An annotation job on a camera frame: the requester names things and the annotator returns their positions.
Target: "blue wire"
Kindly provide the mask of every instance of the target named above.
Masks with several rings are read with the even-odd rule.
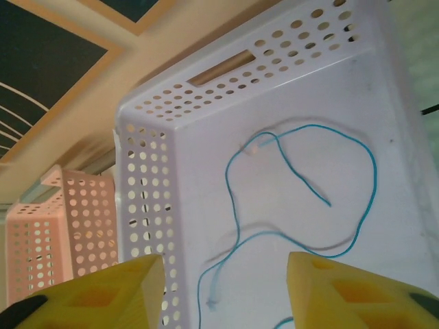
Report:
[[[357,226],[357,229],[356,229],[356,232],[355,232],[355,235],[354,235],[354,238],[353,238],[351,244],[350,244],[350,245],[349,245],[349,246],[348,246],[343,252],[340,252],[339,254],[332,255],[332,256],[325,256],[325,255],[321,255],[321,254],[318,254],[318,253],[314,252],[313,250],[309,249],[306,245],[303,245],[302,243],[300,243],[300,242],[298,242],[298,241],[296,241],[296,240],[290,238],[290,237],[287,236],[286,234],[284,234],[284,233],[282,233],[282,232],[278,232],[278,231],[261,231],[261,232],[258,232],[258,233],[256,233],[256,234],[253,234],[252,236],[246,238],[244,241],[240,242],[240,240],[241,240],[241,227],[240,227],[240,225],[239,225],[239,220],[238,220],[238,216],[237,216],[237,209],[236,209],[236,204],[235,204],[235,198],[233,197],[233,192],[232,192],[232,189],[231,189],[231,187],[230,187],[230,182],[229,182],[229,179],[228,179],[228,172],[229,172],[229,170],[230,170],[230,166],[231,166],[231,164],[233,163],[233,161],[235,161],[236,157],[238,157],[238,155],[239,155],[240,153],[242,153],[242,151],[243,151],[245,148],[247,148],[247,146],[249,146],[249,144],[251,144],[251,142],[253,142],[256,138],[258,138],[258,137],[260,137],[260,136],[263,136],[263,135],[270,135],[270,136],[272,136],[273,139],[270,139],[270,140],[268,140],[268,141],[266,141],[266,142],[264,142],[264,143],[261,143],[260,146],[262,147],[262,146],[265,146],[265,145],[267,145],[267,144],[269,144],[269,143],[271,143],[271,142],[273,142],[273,141],[276,141],[277,147],[278,147],[278,149],[279,149],[279,151],[280,151],[280,153],[281,153],[281,155],[282,155],[282,157],[283,157],[283,160],[285,161],[285,163],[287,164],[287,166],[289,167],[289,169],[292,171],[292,173],[294,173],[297,177],[299,177],[299,178],[305,183],[305,185],[311,190],[311,192],[313,192],[314,195],[316,195],[319,199],[321,199],[321,200],[322,200],[324,203],[326,203],[328,206],[331,206],[331,203],[330,203],[328,200],[326,200],[325,198],[323,198],[322,196],[320,196],[320,194],[312,188],[312,186],[306,181],[306,179],[304,179],[304,177],[301,176],[301,175],[300,175],[300,174],[299,174],[299,173],[293,168],[293,166],[291,165],[290,161],[288,160],[287,156],[285,155],[285,153],[284,153],[284,151],[283,151],[283,148],[281,147],[281,144],[280,144],[280,140],[279,140],[279,138],[284,137],[284,136],[287,136],[288,134],[291,134],[291,133],[293,133],[293,132],[298,132],[299,130],[302,130],[302,129],[305,129],[305,128],[308,128],[308,127],[316,127],[316,128],[320,128],[320,129],[328,130],[328,131],[331,131],[331,132],[335,132],[336,134],[339,134],[340,136],[343,136],[344,138],[347,138],[347,139],[350,140],[350,141],[356,142],[357,144],[359,144],[360,146],[362,146],[362,147],[367,151],[367,153],[368,153],[368,155],[370,156],[370,159],[371,159],[371,161],[372,161],[372,165],[373,165],[373,190],[372,190],[372,194],[371,194],[371,196],[370,196],[370,199],[369,199],[369,202],[368,202],[368,206],[367,206],[366,210],[364,211],[363,215],[361,216],[361,219],[360,219],[360,221],[359,221],[359,223],[358,223],[358,226]],[[229,258],[230,258],[230,257],[231,257],[231,256],[232,256],[232,255],[233,255],[233,254],[234,254],[234,253],[235,253],[235,252],[236,252],[236,251],[237,251],[237,250],[243,245],[243,244],[247,243],[249,240],[251,240],[251,239],[253,239],[253,238],[256,238],[256,237],[258,237],[258,236],[261,236],[261,235],[277,235],[277,236],[280,236],[280,237],[286,239],[287,241],[289,241],[289,242],[291,242],[291,243],[293,243],[293,244],[296,244],[297,246],[303,248],[305,251],[307,251],[307,252],[309,252],[309,253],[311,253],[311,254],[317,255],[317,256],[322,256],[322,257],[326,257],[326,258],[337,258],[337,257],[343,256],[343,255],[345,255],[346,253],[348,253],[348,252],[353,248],[354,244],[357,242],[357,239],[358,239],[358,236],[359,236],[359,231],[360,231],[360,229],[361,229],[361,226],[362,226],[364,220],[366,219],[366,217],[367,217],[367,215],[368,215],[368,213],[369,213],[369,211],[370,211],[370,208],[372,207],[372,204],[373,204],[373,201],[374,201],[374,198],[375,198],[376,192],[377,192],[377,163],[376,163],[376,161],[375,161],[375,157],[373,156],[371,150],[370,150],[365,144],[363,144],[361,141],[357,140],[356,138],[353,138],[353,137],[351,137],[351,136],[348,136],[348,135],[346,135],[346,134],[344,134],[344,133],[342,133],[342,132],[340,132],[340,131],[338,131],[338,130],[336,130],[336,129],[333,129],[333,128],[330,128],[330,127],[327,127],[327,126],[324,126],[324,125],[309,124],[309,125],[304,125],[304,126],[301,126],[301,127],[298,127],[298,128],[292,129],[292,130],[289,130],[289,131],[284,132],[284,133],[279,134],[279,135],[275,135],[275,134],[273,134],[273,133],[271,133],[271,132],[260,132],[260,133],[257,134],[256,136],[252,137],[252,138],[251,138],[251,139],[250,139],[250,140],[249,140],[249,141],[248,141],[248,142],[247,142],[247,143],[246,143],[246,144],[245,144],[245,145],[244,145],[244,146],[243,146],[238,152],[236,152],[236,153],[232,156],[232,158],[228,161],[228,164],[227,164],[227,166],[226,166],[225,178],[226,178],[226,186],[227,186],[227,190],[228,190],[228,193],[229,193],[229,196],[230,196],[230,200],[231,200],[231,202],[232,202],[233,217],[234,217],[235,225],[236,225],[236,228],[237,228],[237,239],[236,239],[236,241],[235,241],[234,247],[233,247],[233,248],[231,249],[231,251],[227,254],[227,256],[224,257],[224,258],[223,258],[221,261],[219,261],[218,263],[215,263],[214,265],[212,265],[212,266],[210,266],[208,269],[206,269],[206,270],[200,275],[200,277],[199,277],[199,279],[198,279],[198,284],[197,284],[197,304],[198,304],[198,328],[199,328],[199,329],[201,329],[201,325],[202,325],[201,302],[200,302],[200,287],[201,287],[201,281],[202,281],[203,277],[204,277],[208,272],[210,272],[212,269],[218,267],[218,269],[217,269],[217,271],[216,271],[216,273],[215,273],[215,275],[214,275],[214,277],[213,277],[212,283],[211,283],[211,293],[214,292],[213,287],[216,285],[216,280],[218,279],[219,271],[220,271],[221,268],[224,266],[224,263],[225,263],[225,262],[226,262],[226,261],[227,261],[227,260],[228,260],[228,259],[229,259]]]
[[[279,329],[280,327],[283,327],[284,324],[288,324],[293,321],[294,321],[293,317],[287,317],[281,322],[279,322],[278,324],[276,324],[276,326],[273,329]]]

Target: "white plastic basket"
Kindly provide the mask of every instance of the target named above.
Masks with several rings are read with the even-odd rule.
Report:
[[[383,0],[283,1],[122,101],[119,257],[164,256],[163,328],[197,326],[198,278],[235,242],[225,167],[266,127],[322,123],[365,142],[377,159],[377,197],[357,244],[339,260],[439,293],[438,177],[389,20]],[[201,87],[187,82],[244,50],[252,62]],[[367,153],[320,130],[282,143],[333,207],[268,145],[230,169],[243,238],[276,227],[324,247],[350,236],[372,189]],[[242,247],[221,272],[215,312],[205,305],[207,276],[202,327],[272,328],[290,316],[285,276],[294,250],[273,237]]]

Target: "ventilation hole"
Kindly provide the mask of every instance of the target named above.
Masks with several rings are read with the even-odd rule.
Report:
[[[314,43],[314,42],[310,42],[309,44],[307,44],[306,46],[305,46],[305,48],[306,49],[311,49],[311,48],[314,48],[316,46],[316,44]]]
[[[139,255],[139,249],[138,248],[132,248],[131,249],[131,256],[137,257]]]
[[[341,5],[344,5],[346,3],[346,0],[334,0],[333,5],[334,7],[340,7]]]
[[[351,17],[351,14],[352,14],[351,12],[345,11],[338,16],[338,19],[341,21],[344,21],[345,19],[348,19],[349,17]]]
[[[330,40],[333,40],[334,38],[335,38],[335,34],[330,33],[330,34],[327,34],[326,36],[323,37],[323,41],[330,41]]]
[[[355,29],[355,25],[353,25],[353,24],[349,24],[349,25],[346,25],[346,26],[343,28],[343,31],[345,31],[345,32],[349,32],[349,31],[352,31],[353,29]]]
[[[288,53],[288,57],[294,57],[294,56],[297,56],[299,53],[297,52],[297,51],[295,51],[295,50],[293,50],[293,51],[290,51],[289,53]]]
[[[137,241],[137,239],[138,239],[138,235],[136,234],[136,233],[132,233],[131,235],[130,235],[130,240],[131,240],[131,242],[136,242]]]
[[[302,26],[302,21],[301,20],[294,21],[293,23],[291,23],[290,26],[292,29],[298,29],[299,27]]]
[[[162,324],[164,326],[167,326],[168,323],[169,323],[169,317],[167,315],[165,315],[162,319]]]
[[[318,19],[320,16],[323,15],[323,10],[322,9],[316,9],[311,13],[311,17],[313,19]]]
[[[320,31],[323,31],[324,29],[327,29],[328,27],[329,27],[329,23],[328,22],[323,22],[323,23],[320,23],[317,26],[317,29],[319,29]]]
[[[277,30],[277,31],[274,31],[273,33],[272,33],[272,37],[273,38],[280,38],[281,36],[283,35],[283,31],[281,31],[281,30]]]
[[[287,48],[291,45],[290,41],[284,41],[281,43],[281,48]]]
[[[302,32],[297,36],[299,39],[304,40],[309,37],[309,32]]]
[[[359,36],[356,34],[356,35],[354,35],[354,36],[351,36],[351,37],[348,39],[348,41],[349,41],[349,42],[354,42],[354,41],[357,41],[358,38],[359,38]]]
[[[334,45],[329,46],[329,50],[336,50],[340,48],[340,45],[338,43],[335,43]]]

